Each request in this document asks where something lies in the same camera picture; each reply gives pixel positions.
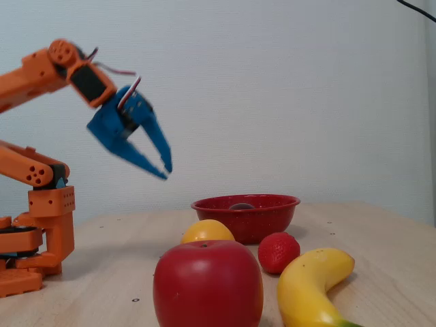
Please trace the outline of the blue gripper with motor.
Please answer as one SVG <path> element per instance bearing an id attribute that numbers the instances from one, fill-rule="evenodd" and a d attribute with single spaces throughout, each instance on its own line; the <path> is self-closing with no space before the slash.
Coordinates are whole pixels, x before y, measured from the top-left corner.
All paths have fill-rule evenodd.
<path id="1" fill-rule="evenodd" d="M 141 93 L 134 91 L 126 101 L 126 113 L 118 109 L 118 104 L 128 89 L 128 86 L 119 89 L 104 103 L 88 123 L 87 128 L 112 154 L 157 178 L 166 180 L 168 177 L 128 140 L 137 129 L 137 125 L 140 125 L 159 152 L 166 171 L 172 172 L 170 145 L 159 126 L 151 103 Z"/>

